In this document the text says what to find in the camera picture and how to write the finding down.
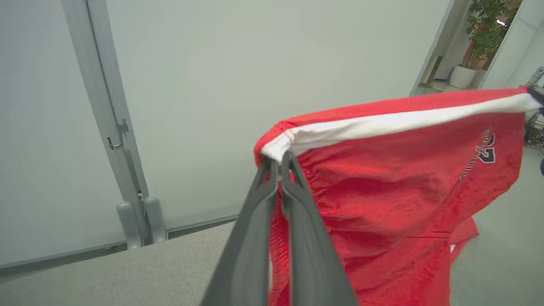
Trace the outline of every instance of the red jersey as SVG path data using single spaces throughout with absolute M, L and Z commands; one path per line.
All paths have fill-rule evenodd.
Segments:
M 526 87 L 342 107 L 279 122 L 255 156 L 297 155 L 361 305 L 448 305 L 450 245 L 473 236 L 471 215 L 517 180 L 523 112 L 539 107 Z M 289 303 L 279 207 L 270 305 Z

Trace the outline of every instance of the potted plant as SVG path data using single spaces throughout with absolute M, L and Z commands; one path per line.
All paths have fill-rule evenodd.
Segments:
M 466 88 L 476 75 L 473 64 L 482 56 L 491 61 L 499 49 L 500 43 L 508 30 L 511 19 L 516 14 L 518 5 L 511 2 L 517 0 L 473 0 L 469 10 L 467 34 L 471 41 L 469 51 L 463 62 L 453 70 L 449 84 L 457 88 Z

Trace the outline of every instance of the white plant pot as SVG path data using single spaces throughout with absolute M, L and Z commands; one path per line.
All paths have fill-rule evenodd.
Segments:
M 476 70 L 455 66 L 449 84 L 461 89 L 466 88 L 472 82 L 474 75 L 476 75 Z
M 486 72 L 487 71 L 485 70 L 478 69 L 478 71 L 476 72 L 476 76 L 472 79 L 471 85 L 478 88 L 478 86 L 480 86 L 480 83 L 483 81 Z

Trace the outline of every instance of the white trim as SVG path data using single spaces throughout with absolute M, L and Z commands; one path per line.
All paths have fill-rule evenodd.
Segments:
M 484 113 L 523 113 L 541 105 L 530 94 L 518 94 L 472 105 L 357 117 L 297 126 L 267 143 L 261 153 L 281 162 L 292 150 L 300 155 L 307 150 L 339 143 L 343 140 L 369 138 L 459 120 Z

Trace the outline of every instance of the red fabric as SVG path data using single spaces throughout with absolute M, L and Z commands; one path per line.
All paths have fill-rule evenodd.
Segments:
M 259 140 L 256 162 L 262 158 L 263 146 L 291 127 L 470 105 L 526 92 L 526 88 L 463 91 L 302 115 L 276 124 Z M 477 234 L 470 216 L 517 180 L 523 123 L 524 115 L 519 113 L 479 114 L 417 130 L 345 140 L 298 156 L 361 305 L 449 304 L 450 243 L 462 248 Z M 491 136 L 494 142 L 487 146 Z M 493 147 L 495 161 L 474 159 L 477 146 Z M 471 161 L 475 164 L 461 180 Z M 270 305 L 289 303 L 288 224 L 279 207 L 271 223 Z

